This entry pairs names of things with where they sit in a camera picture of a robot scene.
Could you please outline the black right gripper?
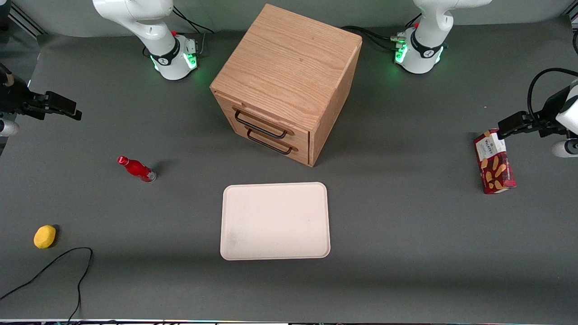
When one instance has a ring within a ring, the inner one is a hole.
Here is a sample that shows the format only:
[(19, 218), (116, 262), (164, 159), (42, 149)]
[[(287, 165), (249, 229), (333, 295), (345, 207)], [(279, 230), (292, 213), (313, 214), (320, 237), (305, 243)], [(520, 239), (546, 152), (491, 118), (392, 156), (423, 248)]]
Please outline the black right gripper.
[[(33, 106), (23, 104), (34, 99)], [(53, 91), (45, 94), (35, 94), (28, 89), (27, 84), (13, 74), (4, 64), (0, 64), (0, 111), (1, 113), (20, 114), (37, 120), (44, 120), (47, 114), (57, 114), (80, 121), (82, 112), (76, 108), (76, 102)]]

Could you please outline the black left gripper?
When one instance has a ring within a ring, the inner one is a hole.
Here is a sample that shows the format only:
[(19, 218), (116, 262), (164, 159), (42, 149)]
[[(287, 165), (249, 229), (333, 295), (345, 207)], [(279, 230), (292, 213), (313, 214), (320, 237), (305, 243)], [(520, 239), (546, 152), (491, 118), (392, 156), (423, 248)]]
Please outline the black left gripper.
[(559, 123), (556, 117), (565, 105), (569, 92), (570, 86), (566, 86), (545, 101), (540, 111), (540, 118), (546, 127), (540, 126), (530, 113), (516, 112), (498, 122), (498, 138), (505, 139), (512, 135), (529, 132), (538, 132), (540, 137), (553, 134), (568, 136), (568, 129)]

